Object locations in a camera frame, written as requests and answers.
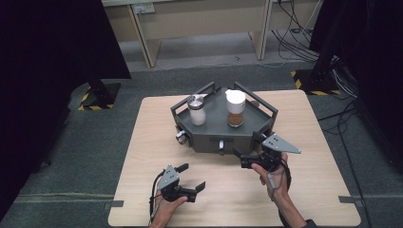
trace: cup lid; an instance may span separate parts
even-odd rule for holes
[[[187,105],[193,110],[201,109],[204,107],[204,98],[200,94],[193,94],[187,98]]]
[[[225,91],[227,101],[231,104],[241,104],[245,101],[246,95],[240,90],[228,89]]]

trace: glass jar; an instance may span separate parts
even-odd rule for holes
[[[187,98],[187,106],[190,111],[190,121],[194,125],[205,123],[204,98],[200,94],[193,94]]]

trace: black cable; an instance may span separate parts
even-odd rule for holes
[[[330,127],[330,128],[327,128],[327,129],[321,129],[323,132],[326,132],[326,133],[329,133],[329,134],[331,134],[331,135],[338,135],[338,134],[343,134],[344,132],[346,132],[347,131],[347,129],[349,128],[349,125],[347,124],[347,121],[352,117],[352,116],[354,116],[356,113],[353,113],[353,114],[351,114],[349,117],[347,117],[347,119],[341,119],[342,121],[340,122],[340,123],[337,123],[335,126],[332,126],[332,127]],[[332,129],[334,129],[334,128],[336,128],[336,127],[339,127],[339,126],[341,126],[342,124],[345,124],[345,128],[341,131],[341,132],[332,132],[332,131],[330,131],[330,130],[332,130]]]
[[[157,175],[157,177],[155,178],[155,180],[152,184],[151,197],[150,197],[150,221],[151,221],[151,215],[154,212],[154,199],[156,198],[156,197],[154,197],[155,185],[157,184],[158,179],[163,176],[164,172],[165,172],[165,170],[163,172],[161,172],[159,175]]]
[[[299,54],[301,54],[301,55],[303,55],[303,56],[306,56],[306,58],[308,59],[311,59],[312,61],[316,61],[317,60],[317,57],[318,57],[318,55],[316,55],[316,54],[314,54],[314,53],[312,53],[312,52],[309,52],[308,50],[306,50],[306,49],[304,49],[304,48],[301,48],[301,47],[297,47],[297,46],[295,46],[295,45],[293,45],[293,44],[291,44],[291,43],[289,43],[288,41],[286,41],[286,40],[283,40],[282,41],[285,45],[287,45],[287,47],[289,47],[289,48],[294,48],[295,49],[295,51],[297,51]]]
[[[344,108],[344,110],[343,110],[343,114],[341,114],[341,115],[340,115],[340,118],[338,119],[338,123],[340,123],[340,121],[341,121],[341,119],[342,119],[342,117],[343,117],[343,115],[344,115],[344,112],[345,112],[345,111],[348,109],[348,107],[349,107],[350,105],[352,105],[353,103],[354,103],[354,101],[351,101],[349,104],[347,104],[347,106],[346,106],[346,107]],[[352,162],[352,159],[351,159],[351,157],[350,157],[350,152],[349,152],[349,150],[347,149],[346,143],[344,142],[343,135],[340,133],[340,127],[339,127],[339,126],[337,127],[337,131],[338,131],[338,136],[340,137],[341,142],[342,142],[343,147],[344,147],[344,150],[345,150],[345,152],[346,152],[347,159],[348,159],[348,161],[349,161],[350,168],[351,168],[352,173],[353,173],[353,177],[354,177],[354,179],[355,179],[355,183],[356,183],[356,186],[357,186],[357,189],[358,189],[358,192],[359,192],[359,196],[360,196],[360,198],[361,198],[361,202],[362,202],[362,205],[363,205],[363,207],[364,207],[365,216],[367,217],[368,226],[371,228],[371,227],[372,227],[372,223],[371,223],[370,215],[369,215],[369,213],[368,213],[367,204],[365,203],[365,199],[364,199],[364,196],[363,196],[363,194],[362,194],[362,190],[361,190],[361,187],[360,187],[360,185],[359,185],[358,178],[356,177],[356,174],[355,174],[355,170],[354,170],[354,167],[353,167],[353,162]]]
[[[291,0],[291,1],[290,1],[290,4],[291,4],[291,11],[292,11],[292,14],[290,14],[290,13],[281,5],[281,1],[278,1],[278,5],[281,7],[281,9],[291,18],[291,23],[294,21],[294,22],[297,24],[297,26],[299,27],[299,29],[300,29],[300,31],[302,32],[302,34],[304,35],[305,39],[306,39],[308,42],[310,42],[310,40],[305,36],[305,33],[307,33],[307,34],[310,35],[310,36],[312,36],[312,35],[309,34],[308,32],[306,32],[305,29],[304,29],[304,27],[299,23],[299,21],[298,21],[298,19],[297,19],[296,12],[295,12],[295,3],[294,3],[294,0]]]
[[[315,60],[314,59],[312,59],[312,58],[309,58],[308,56],[305,56],[304,54],[301,54],[301,53],[296,53],[294,50],[292,50],[290,47],[287,47],[287,46],[285,46],[284,44],[283,44],[283,42],[284,42],[284,39],[283,39],[283,37],[280,39],[278,36],[280,36],[279,34],[278,34],[278,36],[273,32],[273,34],[275,35],[275,37],[276,37],[276,39],[278,40],[278,42],[279,42],[279,44],[278,44],[278,56],[279,57],[281,57],[282,59],[292,59],[292,60],[302,60],[302,61],[306,61],[306,62],[314,62]],[[300,57],[300,59],[296,59],[296,58],[286,58],[286,57],[283,57],[281,54],[280,54],[280,48],[279,47],[281,47],[281,46],[283,46],[284,48],[286,48],[286,49],[288,49],[288,50],[290,50],[290,51],[292,51],[293,52],[293,54],[295,54],[296,56],[298,56],[298,57]]]

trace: yellow black hazard tape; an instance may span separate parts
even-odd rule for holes
[[[107,99],[107,103],[104,101],[100,101],[90,87],[86,91],[86,94],[84,95],[78,110],[82,111],[82,110],[111,109],[113,107],[113,104],[115,103],[121,84],[120,83],[104,84],[104,86],[106,89],[106,91],[104,92],[106,98],[103,100]]]
[[[91,88],[89,88],[86,91],[86,94],[83,97],[83,100],[80,103],[80,106],[78,108],[79,111],[84,111],[84,110],[103,110],[103,109],[110,109],[113,107],[113,104],[107,104],[105,107],[101,107],[99,105],[96,104],[87,104],[88,100],[93,100],[94,98],[90,98],[91,96],[93,96],[91,93]]]
[[[291,76],[294,79],[294,82],[296,83],[297,89],[302,89],[302,82],[297,76],[297,73],[295,71],[291,72]],[[327,91],[322,91],[322,90],[316,90],[316,91],[306,91],[304,90],[307,95],[339,95],[340,91],[339,90],[327,90]]]

